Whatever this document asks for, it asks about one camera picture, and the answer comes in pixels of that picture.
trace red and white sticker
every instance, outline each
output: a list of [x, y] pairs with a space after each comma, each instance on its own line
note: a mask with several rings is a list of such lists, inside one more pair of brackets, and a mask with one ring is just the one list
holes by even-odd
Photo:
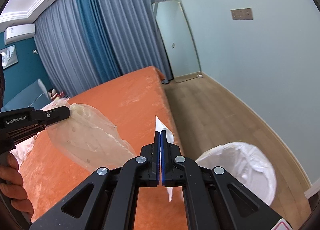
[[283, 218], [271, 230], [292, 230], [291, 226]]

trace silver screw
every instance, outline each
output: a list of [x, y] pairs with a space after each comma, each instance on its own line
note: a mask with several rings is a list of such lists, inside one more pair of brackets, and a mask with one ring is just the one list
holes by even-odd
[[214, 170], [215, 174], [222, 175], [224, 173], [224, 169], [222, 167], [215, 167]]
[[184, 162], [186, 160], [186, 158], [183, 157], [183, 156], [177, 156], [174, 160], [176, 162], [182, 163], [182, 162]]
[[100, 169], [97, 170], [97, 173], [98, 173], [98, 175], [100, 175], [100, 176], [106, 175], [107, 172], [108, 172], [108, 169], [107, 169], [107, 168], [100, 168]]
[[147, 159], [143, 156], [139, 156], [136, 158], [137, 163], [144, 163]]

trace trash can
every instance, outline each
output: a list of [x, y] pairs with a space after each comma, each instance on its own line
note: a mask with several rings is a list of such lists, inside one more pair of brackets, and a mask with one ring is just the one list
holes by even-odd
[[256, 146], [235, 142], [212, 148], [203, 153], [196, 163], [204, 168], [225, 168], [267, 205], [276, 195], [276, 174], [272, 164]]

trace bed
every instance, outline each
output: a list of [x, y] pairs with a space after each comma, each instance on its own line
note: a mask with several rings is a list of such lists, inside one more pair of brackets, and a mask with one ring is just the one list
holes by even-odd
[[[156, 68], [144, 68], [81, 93], [69, 103], [88, 104], [100, 110], [117, 126], [121, 138], [128, 141], [137, 154], [142, 146], [153, 142], [157, 115], [173, 132], [175, 144], [183, 153], [161, 86], [162, 79], [163, 75]], [[46, 131], [38, 135], [20, 172], [35, 209], [32, 221], [90, 175], [61, 154], [50, 142]], [[180, 188], [174, 188], [171, 202], [163, 186], [140, 188], [134, 229], [188, 229]]]

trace curtain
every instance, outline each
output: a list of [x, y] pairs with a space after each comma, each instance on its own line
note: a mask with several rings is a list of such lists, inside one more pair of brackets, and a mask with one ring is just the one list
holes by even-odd
[[119, 77], [122, 73], [114, 57], [98, 0], [76, 0], [85, 42], [91, 54], [91, 60], [96, 66], [101, 83]]
[[156, 66], [172, 79], [169, 61], [152, 12], [163, 0], [98, 0], [111, 45], [123, 73]]
[[57, 0], [35, 21], [35, 42], [53, 86], [75, 96], [100, 83], [85, 47], [76, 0]]

